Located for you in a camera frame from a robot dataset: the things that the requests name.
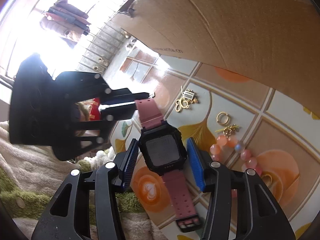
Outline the pink strap smart watch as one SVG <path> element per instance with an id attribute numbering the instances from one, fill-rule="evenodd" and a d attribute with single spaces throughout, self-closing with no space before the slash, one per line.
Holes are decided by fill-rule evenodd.
<path id="1" fill-rule="evenodd" d="M 139 149 L 150 171 L 158 174 L 169 193 L 181 232 L 201 228 L 183 173 L 187 152 L 180 131 L 163 117 L 153 98 L 135 101 L 142 126 Z"/>

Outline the gold butterfly outline pendant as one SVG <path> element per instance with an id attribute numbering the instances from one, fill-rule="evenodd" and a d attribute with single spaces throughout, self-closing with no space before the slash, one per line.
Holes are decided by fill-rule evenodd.
<path id="1" fill-rule="evenodd" d="M 189 105 L 189 100 L 181 97 L 180 99 L 175 101 L 175 111 L 177 113 L 181 112 L 183 109 L 189 109 L 190 105 Z"/>

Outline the white shoes pair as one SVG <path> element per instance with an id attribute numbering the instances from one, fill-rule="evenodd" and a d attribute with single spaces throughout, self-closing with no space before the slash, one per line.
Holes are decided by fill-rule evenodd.
<path id="1" fill-rule="evenodd" d="M 96 70 L 97 72 L 105 72 L 109 66 L 110 62 L 103 58 L 103 57 L 99 57 L 96 62 L 95 65 L 93 66 L 93 69 Z"/>

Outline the gold leaf charm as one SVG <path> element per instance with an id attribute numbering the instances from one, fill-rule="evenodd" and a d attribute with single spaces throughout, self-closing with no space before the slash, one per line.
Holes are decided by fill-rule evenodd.
<path id="1" fill-rule="evenodd" d="M 235 135 L 235 133 L 239 132 L 240 126 L 239 125 L 229 125 L 222 129 L 218 129 L 215 133 L 222 133 L 224 136 L 229 137 L 231 135 Z"/>

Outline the white fluffy blanket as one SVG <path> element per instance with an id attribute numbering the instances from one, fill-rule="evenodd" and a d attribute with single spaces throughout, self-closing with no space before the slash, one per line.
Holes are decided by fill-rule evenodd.
<path id="1" fill-rule="evenodd" d="M 48 146 L 19 146 L 9 142 L 9 123 L 1 122 L 1 201 L 11 218 L 31 239 L 51 197 L 71 170 L 91 171 L 114 161 L 113 148 L 84 160 L 59 161 Z M 153 239 L 152 226 L 134 193 L 117 194 L 126 239 Z"/>

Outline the green fluffy cloth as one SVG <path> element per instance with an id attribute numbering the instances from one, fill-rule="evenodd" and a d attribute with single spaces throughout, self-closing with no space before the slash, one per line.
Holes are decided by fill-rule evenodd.
<path id="1" fill-rule="evenodd" d="M 39 219 L 71 170 L 95 170 L 115 157 L 108 148 L 73 163 L 59 161 L 46 146 L 1 146 L 1 201 L 12 218 Z"/>

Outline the brown cardboard box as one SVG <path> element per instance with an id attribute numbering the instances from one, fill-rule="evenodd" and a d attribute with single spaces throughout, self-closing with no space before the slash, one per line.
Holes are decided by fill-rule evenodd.
<path id="1" fill-rule="evenodd" d="M 113 21 L 160 54 L 249 77 L 319 114 L 319 0 L 128 0 Z"/>

